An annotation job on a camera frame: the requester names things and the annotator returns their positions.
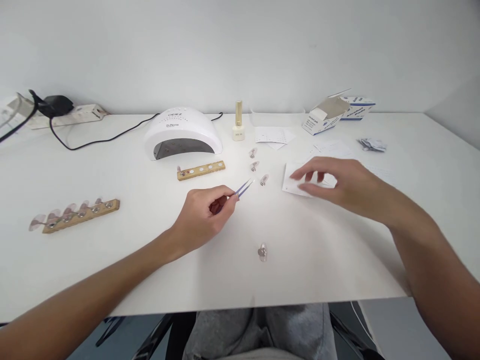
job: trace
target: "right hand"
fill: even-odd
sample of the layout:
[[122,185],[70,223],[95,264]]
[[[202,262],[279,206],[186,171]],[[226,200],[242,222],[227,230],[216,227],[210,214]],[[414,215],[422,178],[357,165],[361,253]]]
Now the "right hand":
[[[310,183],[315,172],[318,183],[323,181],[325,174],[333,175],[337,180],[335,188]],[[304,175],[305,183],[298,186],[301,190],[387,226],[396,226],[418,211],[424,213],[406,195],[372,174],[357,160],[317,156],[290,177],[300,180]]]

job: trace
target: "cardboard box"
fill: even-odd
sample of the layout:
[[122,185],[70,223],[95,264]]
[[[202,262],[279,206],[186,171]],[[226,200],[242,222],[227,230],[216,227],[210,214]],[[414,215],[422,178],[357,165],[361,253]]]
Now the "cardboard box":
[[337,125],[342,115],[350,107],[350,104],[340,97],[348,90],[331,95],[315,106],[301,127],[310,134],[316,135]]
[[[91,105],[80,105],[75,106],[72,111],[70,111],[65,116],[54,117],[51,124],[54,127],[80,124],[80,123],[89,123],[93,121],[100,121],[104,118],[105,115],[109,113],[103,110],[100,105],[91,104]],[[42,129],[49,128],[50,119],[40,112],[36,116],[32,117],[29,122],[26,123],[30,129]]]
[[362,96],[343,96],[342,100],[349,103],[350,107],[340,120],[362,120],[376,105],[373,100]]

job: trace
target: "plug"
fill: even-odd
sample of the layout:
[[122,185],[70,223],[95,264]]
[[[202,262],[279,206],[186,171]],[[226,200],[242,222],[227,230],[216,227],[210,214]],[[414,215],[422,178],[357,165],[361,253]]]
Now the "plug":
[[49,119],[67,115],[74,108],[74,103],[66,96],[53,95],[42,100],[35,91],[28,91],[38,103],[38,111]]

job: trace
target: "small bottle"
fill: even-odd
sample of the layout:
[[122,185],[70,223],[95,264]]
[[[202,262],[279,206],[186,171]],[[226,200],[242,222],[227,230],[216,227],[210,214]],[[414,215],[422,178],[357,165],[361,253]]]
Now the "small bottle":
[[245,128],[242,125],[242,101],[237,101],[235,106],[235,126],[233,127],[233,140],[242,141],[245,139]]

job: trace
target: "finger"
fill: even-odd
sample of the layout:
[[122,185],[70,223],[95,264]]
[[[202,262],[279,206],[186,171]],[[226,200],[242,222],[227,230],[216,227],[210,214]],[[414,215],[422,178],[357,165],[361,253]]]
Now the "finger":
[[320,157],[316,156],[299,169],[295,170],[290,177],[295,180],[300,180],[305,174],[310,172],[329,173],[337,177],[341,169],[341,159],[334,157]]
[[305,175],[305,182],[309,183],[312,180],[313,177],[314,177],[314,172],[313,171],[307,172],[306,175]]
[[230,196],[225,202],[225,205],[223,205],[221,208],[220,212],[213,217],[214,221],[219,222],[222,226],[225,225],[227,220],[234,213],[235,205],[237,204],[238,200],[239,196],[237,194]]
[[226,196],[222,196],[221,198],[217,199],[216,202],[219,203],[220,206],[223,206],[227,202],[227,199],[228,198]]
[[324,172],[317,172],[316,173],[316,182],[321,183],[325,178],[325,173]]
[[235,191],[225,185],[215,186],[209,189],[204,189],[202,191],[202,195],[204,196],[205,200],[209,202],[208,204],[213,203],[215,200],[221,198],[222,196],[230,197],[233,194],[235,194]]
[[307,182],[298,185],[298,188],[316,198],[325,199],[332,203],[335,202],[335,195],[338,192],[338,190],[334,188],[320,187],[318,185]]
[[210,207],[210,212],[211,212],[213,215],[215,215],[216,213],[219,212],[220,207],[221,207],[220,204],[216,203],[216,204],[214,204],[214,205],[212,205],[212,206]]

